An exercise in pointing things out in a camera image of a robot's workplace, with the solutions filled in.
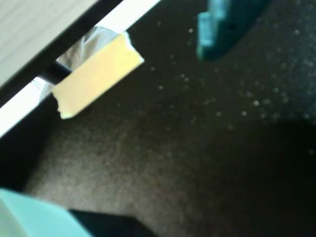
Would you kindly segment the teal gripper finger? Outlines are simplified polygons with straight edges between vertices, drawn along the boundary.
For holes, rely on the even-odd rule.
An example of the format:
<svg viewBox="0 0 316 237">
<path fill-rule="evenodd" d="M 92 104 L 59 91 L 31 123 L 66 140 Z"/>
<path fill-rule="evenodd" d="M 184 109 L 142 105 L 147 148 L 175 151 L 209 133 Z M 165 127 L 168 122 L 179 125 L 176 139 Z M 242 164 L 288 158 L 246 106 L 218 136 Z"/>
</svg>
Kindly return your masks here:
<svg viewBox="0 0 316 237">
<path fill-rule="evenodd" d="M 90 237 L 65 208 L 8 189 L 0 190 L 2 237 Z"/>
<path fill-rule="evenodd" d="M 216 60 L 246 34 L 269 0 L 208 0 L 197 16 L 197 57 Z"/>
</svg>

